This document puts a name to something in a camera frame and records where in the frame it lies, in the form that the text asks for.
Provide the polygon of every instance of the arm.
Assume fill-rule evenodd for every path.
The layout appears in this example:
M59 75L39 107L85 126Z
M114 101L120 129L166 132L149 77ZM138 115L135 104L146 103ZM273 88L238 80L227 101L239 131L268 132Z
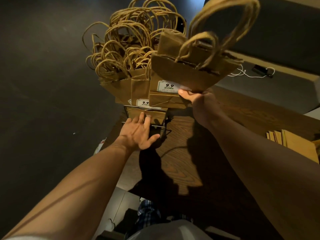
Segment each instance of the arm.
M231 120L212 93L179 94L284 239L320 239L320 165Z
M5 238L91 239L131 153L149 148L160 137L149 138L150 117L143 122L144 113L128 119L112 145L69 173Z

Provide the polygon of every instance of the white sticker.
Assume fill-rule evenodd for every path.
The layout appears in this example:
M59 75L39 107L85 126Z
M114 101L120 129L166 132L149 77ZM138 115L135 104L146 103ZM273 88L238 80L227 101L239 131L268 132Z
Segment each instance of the white sticker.
M158 82L158 92L166 92L166 93L175 93L178 94L178 90L183 89L187 91L191 91L190 88L180 85L179 83L172 81L159 81Z
M161 109L159 107L150 107L148 99L137 99L137 106L146 109Z

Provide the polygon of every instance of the dark wall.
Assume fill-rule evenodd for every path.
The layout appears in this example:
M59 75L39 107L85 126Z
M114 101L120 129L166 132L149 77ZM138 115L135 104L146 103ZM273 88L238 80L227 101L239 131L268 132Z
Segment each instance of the dark wall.
M204 3L171 1L188 21ZM129 3L2 0L0 237L90 157L118 120L123 108L86 66L89 52L81 36L91 23L108 22Z
M231 50L320 75L320 9L285 0L259 1L256 23ZM204 29L223 37L236 26L242 10L220 11L208 19Z

